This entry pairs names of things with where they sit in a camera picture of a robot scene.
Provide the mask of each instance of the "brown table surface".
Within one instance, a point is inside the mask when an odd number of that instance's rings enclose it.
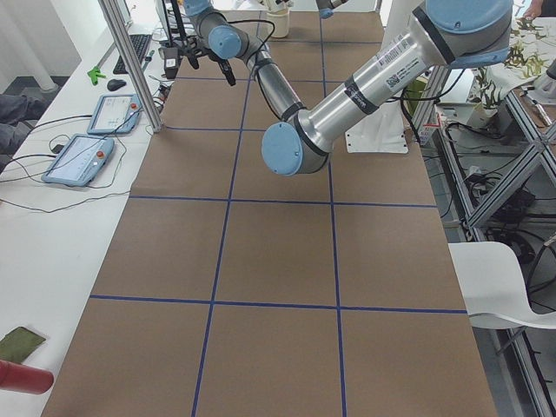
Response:
[[[381,44],[373,13],[291,25],[309,107]],[[274,175],[234,67],[182,65],[43,416],[496,415],[419,147]]]

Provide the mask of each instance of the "green cloth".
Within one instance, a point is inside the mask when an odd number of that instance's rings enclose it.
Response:
[[[45,340],[27,328],[16,328],[0,341],[0,359],[22,363]]]

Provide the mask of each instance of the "person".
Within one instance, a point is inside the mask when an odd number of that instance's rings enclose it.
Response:
[[[40,119],[47,108],[44,100],[0,94],[0,154],[15,154],[27,136],[17,124]]]
[[[532,0],[523,17],[528,20],[537,17],[556,17],[556,0]]]

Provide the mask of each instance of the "white desk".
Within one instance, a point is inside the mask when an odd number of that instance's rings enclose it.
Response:
[[[129,33],[151,33],[154,27],[153,23],[135,24]],[[112,74],[119,57],[117,50],[101,68],[106,79],[93,86],[87,76],[87,71],[98,63],[111,42],[112,37],[106,30],[40,122],[91,114],[98,97],[110,94],[106,90],[110,78],[128,81],[118,94],[134,91],[129,76]],[[158,45],[152,43],[151,49],[157,50]],[[162,60],[155,53],[145,74],[160,78],[161,73]],[[155,92],[158,82],[147,80],[150,90]],[[128,150],[109,188],[69,189],[25,179],[0,183],[0,198],[51,210],[88,198],[128,191],[149,145],[152,131],[148,124],[147,117],[141,115],[136,128],[129,135],[120,136]],[[27,138],[16,156],[48,154],[51,138],[85,133],[88,125],[89,119],[76,119],[38,129]],[[114,154],[91,185],[110,183],[122,153],[123,147],[116,141]],[[51,162],[52,159],[44,157],[21,160],[31,174],[43,172]],[[25,176],[23,170],[12,163],[0,176],[0,181],[22,176]],[[3,232],[0,241],[0,338],[17,326],[34,329],[47,338],[25,364],[49,369],[54,374],[59,371],[126,201],[126,195],[113,196],[53,214],[0,203]],[[49,393],[29,395],[0,390],[0,410],[2,415],[13,417],[38,416],[48,398]]]

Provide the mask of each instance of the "plastic chair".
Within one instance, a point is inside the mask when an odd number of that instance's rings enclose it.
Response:
[[[556,328],[556,312],[536,314],[531,310],[520,264],[507,245],[472,242],[448,246],[473,327]]]

